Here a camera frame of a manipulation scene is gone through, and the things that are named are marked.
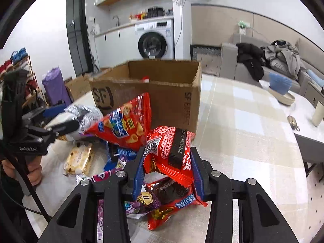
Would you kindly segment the person's left hand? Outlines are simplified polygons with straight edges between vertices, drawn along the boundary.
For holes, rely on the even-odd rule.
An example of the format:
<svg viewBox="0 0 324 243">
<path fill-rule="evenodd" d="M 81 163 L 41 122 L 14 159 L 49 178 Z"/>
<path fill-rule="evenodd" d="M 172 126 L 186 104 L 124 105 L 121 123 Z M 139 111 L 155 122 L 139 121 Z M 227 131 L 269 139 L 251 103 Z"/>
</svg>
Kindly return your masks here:
<svg viewBox="0 0 324 243">
<path fill-rule="evenodd" d="M 1 163 L 3 165 L 5 174 L 17 180 L 15 167 L 8 160 L 2 160 Z M 28 164 L 28 171 L 29 171 L 28 178 L 31 184 L 33 186 L 38 185 L 42 179 L 42 166 L 41 166 L 40 156 L 36 156 L 34 160 Z"/>
</svg>

